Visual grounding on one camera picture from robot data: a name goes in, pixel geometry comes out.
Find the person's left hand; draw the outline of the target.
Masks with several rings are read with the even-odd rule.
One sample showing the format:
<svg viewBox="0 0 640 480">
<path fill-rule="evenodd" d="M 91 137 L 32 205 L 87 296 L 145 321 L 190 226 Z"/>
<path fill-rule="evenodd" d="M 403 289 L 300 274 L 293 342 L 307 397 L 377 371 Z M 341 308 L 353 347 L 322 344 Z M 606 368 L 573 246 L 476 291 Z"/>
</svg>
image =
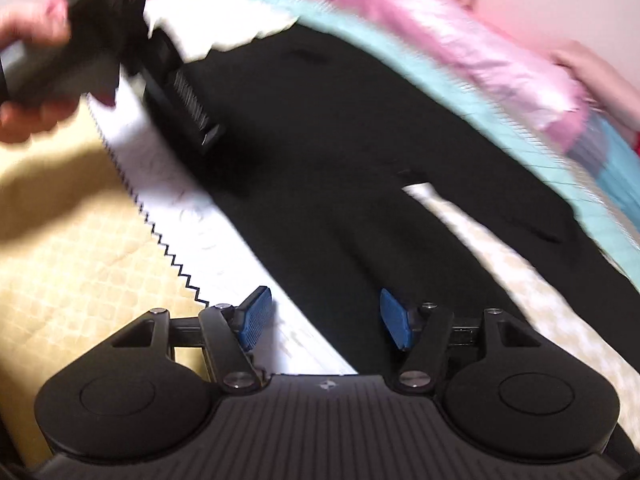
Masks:
<svg viewBox="0 0 640 480">
<path fill-rule="evenodd" d="M 2 49 L 17 41 L 56 47 L 70 40 L 70 24 L 65 0 L 49 3 L 17 3 L 1 10 Z M 24 107 L 5 102 L 1 105 L 1 143 L 22 144 L 32 136 L 54 130 L 70 119 L 79 106 L 79 96 L 44 102 L 40 107 Z"/>
</svg>

